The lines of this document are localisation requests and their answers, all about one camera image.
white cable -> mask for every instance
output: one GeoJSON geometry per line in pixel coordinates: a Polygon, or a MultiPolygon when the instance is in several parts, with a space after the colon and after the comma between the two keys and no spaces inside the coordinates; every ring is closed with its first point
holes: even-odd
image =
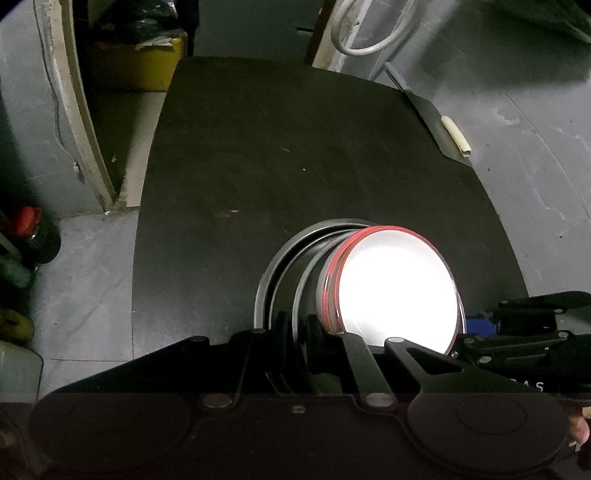
{"type": "Polygon", "coordinates": [[[370,47],[365,48],[349,48],[343,45],[340,39],[340,29],[343,26],[343,21],[347,16],[349,10],[357,0],[344,0],[343,3],[340,4],[333,19],[330,22],[330,39],[332,40],[333,45],[335,48],[345,54],[345,55],[353,55],[353,56],[362,56],[362,55],[369,55],[370,53],[377,52],[382,50],[383,48],[387,47],[388,45],[392,44],[393,42],[398,40],[398,37],[401,33],[406,29],[415,8],[415,3],[418,0],[408,0],[404,8],[402,9],[402,13],[398,17],[396,21],[396,25],[394,25],[394,29],[392,33],[388,35],[382,41],[371,45],[370,47]]]}

red ring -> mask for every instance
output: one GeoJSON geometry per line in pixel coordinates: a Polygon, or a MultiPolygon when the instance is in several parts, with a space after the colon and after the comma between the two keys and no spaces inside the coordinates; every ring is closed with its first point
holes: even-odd
{"type": "MultiPolygon", "coordinates": [[[[335,310],[335,314],[336,314],[336,324],[337,324],[336,326],[337,326],[337,328],[339,328],[339,331],[344,332],[345,326],[343,324],[343,319],[340,315],[340,301],[339,301],[339,293],[338,292],[339,292],[339,286],[340,286],[340,278],[341,278],[347,257],[350,255],[351,251],[354,249],[355,246],[357,246],[357,244],[361,240],[363,240],[364,238],[367,238],[369,235],[371,235],[373,233],[386,231],[386,230],[408,233],[408,234],[418,238],[419,240],[423,241],[424,243],[426,243],[437,254],[437,256],[441,259],[441,261],[443,261],[443,264],[446,266],[447,271],[449,272],[449,274],[452,278],[452,281],[453,281],[453,276],[452,276],[452,272],[449,268],[449,265],[447,265],[447,262],[445,261],[445,259],[441,255],[441,253],[439,253],[439,250],[437,250],[437,248],[435,248],[429,240],[427,240],[425,237],[419,235],[417,232],[413,232],[412,230],[409,230],[408,228],[404,228],[401,226],[394,226],[394,225],[375,225],[375,226],[371,226],[371,227],[367,227],[362,230],[359,230],[358,232],[355,232],[353,235],[348,237],[342,244],[340,244],[339,248],[337,249],[334,257],[332,258],[332,260],[326,270],[326,276],[324,278],[324,284],[323,284],[323,290],[322,290],[322,315],[323,315],[324,328],[328,332],[332,331],[332,328],[330,325],[330,317],[329,317],[328,295],[329,295],[330,283],[331,283],[330,276],[333,274],[333,270],[336,268],[336,276],[333,281],[334,286],[332,288],[334,310],[335,310]]],[[[458,295],[457,287],[455,286],[455,282],[454,282],[454,287],[456,288],[456,295],[458,295]]],[[[461,315],[459,304],[458,304],[458,315],[459,316],[461,315]]]]}

red bottle cap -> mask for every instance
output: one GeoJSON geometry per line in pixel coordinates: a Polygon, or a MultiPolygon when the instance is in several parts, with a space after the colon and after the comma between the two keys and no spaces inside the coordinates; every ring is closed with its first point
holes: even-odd
{"type": "Polygon", "coordinates": [[[37,230],[41,209],[39,207],[19,208],[10,222],[10,234],[19,238],[31,236],[37,230]]]}

hand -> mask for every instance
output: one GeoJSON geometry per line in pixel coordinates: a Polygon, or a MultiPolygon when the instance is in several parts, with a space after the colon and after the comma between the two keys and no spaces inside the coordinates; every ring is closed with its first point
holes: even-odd
{"type": "Polygon", "coordinates": [[[585,443],[589,440],[589,424],[587,423],[587,418],[591,417],[591,407],[581,408],[576,404],[568,402],[562,402],[562,407],[569,419],[570,444],[585,443]]]}

white tube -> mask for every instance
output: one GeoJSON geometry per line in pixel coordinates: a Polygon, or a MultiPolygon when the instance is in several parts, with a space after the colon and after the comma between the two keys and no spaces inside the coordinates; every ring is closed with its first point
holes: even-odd
{"type": "Polygon", "coordinates": [[[441,122],[443,126],[447,129],[449,134],[452,136],[453,141],[456,143],[462,155],[464,157],[470,156],[470,153],[472,153],[470,144],[468,143],[468,140],[466,140],[466,137],[464,137],[464,134],[461,132],[461,130],[454,123],[454,121],[448,116],[443,115],[441,118],[441,122]]]}
{"type": "Polygon", "coordinates": [[[339,52],[341,52],[345,55],[353,55],[353,56],[369,55],[371,53],[382,50],[383,48],[387,47],[388,45],[390,45],[393,42],[395,42],[396,40],[398,40],[398,37],[406,29],[406,26],[408,25],[408,22],[410,21],[412,15],[413,15],[415,3],[417,1],[418,0],[408,0],[407,1],[406,5],[404,5],[404,8],[402,9],[402,13],[400,13],[398,20],[396,21],[396,24],[394,25],[394,29],[392,30],[392,33],[390,35],[388,35],[385,39],[383,39],[382,41],[380,41],[374,45],[371,45],[369,47],[349,48],[349,47],[346,47],[345,45],[343,45],[343,43],[340,39],[340,29],[343,25],[343,21],[345,20],[347,12],[349,12],[349,10],[353,6],[353,4],[356,2],[356,0],[344,0],[343,3],[340,4],[340,7],[335,12],[335,15],[330,23],[330,38],[332,40],[333,45],[335,46],[335,48],[339,52]]]}

